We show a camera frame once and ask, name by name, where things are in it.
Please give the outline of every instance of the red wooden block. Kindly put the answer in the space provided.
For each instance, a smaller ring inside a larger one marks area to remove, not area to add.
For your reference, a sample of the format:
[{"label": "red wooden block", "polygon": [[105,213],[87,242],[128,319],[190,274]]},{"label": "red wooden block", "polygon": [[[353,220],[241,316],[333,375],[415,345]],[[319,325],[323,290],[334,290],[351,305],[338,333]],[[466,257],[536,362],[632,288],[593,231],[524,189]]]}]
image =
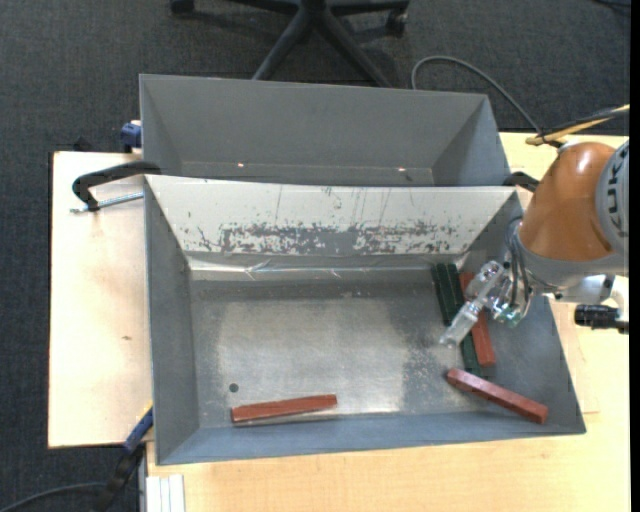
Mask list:
[{"label": "red wooden block", "polygon": [[338,405],[336,395],[306,396],[291,400],[241,405],[231,409],[231,421],[240,423],[243,421],[291,416],[293,414],[330,409],[336,405]]},{"label": "red wooden block", "polygon": [[549,408],[546,405],[534,402],[458,368],[449,370],[447,381],[458,389],[469,391],[536,423],[544,423],[547,420]]},{"label": "red wooden block", "polygon": [[[473,272],[460,273],[460,286],[462,287],[463,292],[464,290],[466,290],[467,286],[473,278]],[[485,368],[487,366],[495,365],[496,354],[493,351],[493,345],[491,344],[491,338],[489,337],[487,315],[484,311],[480,312],[480,314],[478,315],[478,321],[471,328],[471,337],[473,338],[473,346],[476,349],[478,364]]]}]

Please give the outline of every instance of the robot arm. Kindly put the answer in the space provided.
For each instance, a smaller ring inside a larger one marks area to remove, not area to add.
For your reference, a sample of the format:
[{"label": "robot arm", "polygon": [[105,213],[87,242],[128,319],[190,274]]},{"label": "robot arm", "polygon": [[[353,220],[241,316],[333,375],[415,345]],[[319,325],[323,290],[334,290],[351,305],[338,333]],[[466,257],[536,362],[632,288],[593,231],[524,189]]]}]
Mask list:
[{"label": "robot arm", "polygon": [[[467,303],[440,342],[460,343],[485,308],[509,325],[531,297],[584,303],[576,321],[628,333],[629,142],[565,145],[537,186],[522,221],[507,233],[507,261],[490,261],[467,287]],[[618,308],[600,305],[612,298]]]}]

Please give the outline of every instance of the wooden table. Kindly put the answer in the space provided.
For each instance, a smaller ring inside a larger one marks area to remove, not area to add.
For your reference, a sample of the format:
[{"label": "wooden table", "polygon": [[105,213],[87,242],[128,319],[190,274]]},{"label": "wooden table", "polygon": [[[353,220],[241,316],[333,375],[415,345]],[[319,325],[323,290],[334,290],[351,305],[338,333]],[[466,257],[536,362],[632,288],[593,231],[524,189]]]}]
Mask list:
[{"label": "wooden table", "polygon": [[[555,156],[552,148],[526,146],[525,135],[501,138],[514,171],[540,177]],[[624,140],[587,138],[614,147]],[[142,204],[68,213],[78,205],[69,190],[77,175],[128,158],[135,157],[54,158],[52,448],[121,442],[151,396]],[[120,187],[130,192],[139,183]],[[180,466],[156,466],[149,442],[147,472],[183,474],[189,512],[628,510],[629,339],[574,328],[570,307],[554,313],[585,435]]]}]

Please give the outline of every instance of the office chair base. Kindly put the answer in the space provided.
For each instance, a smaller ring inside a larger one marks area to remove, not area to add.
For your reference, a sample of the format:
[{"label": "office chair base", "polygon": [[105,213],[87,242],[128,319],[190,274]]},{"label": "office chair base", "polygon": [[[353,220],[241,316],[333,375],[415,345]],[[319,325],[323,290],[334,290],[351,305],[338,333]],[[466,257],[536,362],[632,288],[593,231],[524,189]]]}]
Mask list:
[{"label": "office chair base", "polygon": [[[231,1],[272,12],[293,14],[293,18],[284,32],[253,75],[253,80],[269,79],[296,44],[308,40],[310,32],[315,29],[364,76],[381,87],[391,87],[390,82],[358,46],[338,17],[375,11],[390,11],[386,22],[387,32],[399,37],[405,30],[409,0]],[[171,0],[171,10],[174,13],[191,12],[193,0]]]}]

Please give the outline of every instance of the black cable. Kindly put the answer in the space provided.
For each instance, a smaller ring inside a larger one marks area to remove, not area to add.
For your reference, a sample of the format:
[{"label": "black cable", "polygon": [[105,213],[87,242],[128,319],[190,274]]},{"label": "black cable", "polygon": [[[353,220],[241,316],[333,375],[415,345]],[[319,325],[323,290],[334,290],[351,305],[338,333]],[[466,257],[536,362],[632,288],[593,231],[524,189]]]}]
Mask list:
[{"label": "black cable", "polygon": [[507,99],[507,101],[511,103],[511,105],[515,107],[516,110],[518,110],[518,112],[520,112],[522,117],[524,117],[527,120],[527,122],[536,131],[536,133],[540,132],[540,128],[538,124],[531,118],[531,116],[527,113],[527,111],[524,108],[522,108],[520,104],[516,100],[514,100],[513,97],[511,97],[511,95],[498,82],[496,82],[493,78],[487,75],[484,71],[456,57],[448,57],[446,55],[434,55],[433,57],[425,57],[424,59],[421,59],[418,62],[416,62],[415,66],[413,66],[413,69],[411,70],[411,88],[412,89],[418,89],[418,87],[416,86],[416,75],[418,74],[418,69],[420,69],[420,67],[423,64],[426,64],[427,62],[433,62],[433,61],[453,62],[454,64],[463,66],[469,69],[470,71],[473,71],[474,73],[478,74],[479,76],[484,78],[487,82],[489,82],[493,87],[495,87],[496,90],[500,94],[502,94]]},{"label": "black cable", "polygon": [[55,487],[53,489],[49,489],[48,491],[44,491],[38,494],[34,494],[33,496],[29,496],[28,498],[25,498],[23,500],[16,501],[15,503],[0,509],[0,512],[9,512],[11,510],[17,510],[18,508],[23,507],[24,505],[27,505],[32,501],[36,501],[41,498],[46,498],[47,496],[53,496],[55,494],[61,494],[64,492],[81,491],[91,487],[102,487],[103,485],[104,485],[104,482],[87,482],[84,484],[64,485],[62,487]]}]

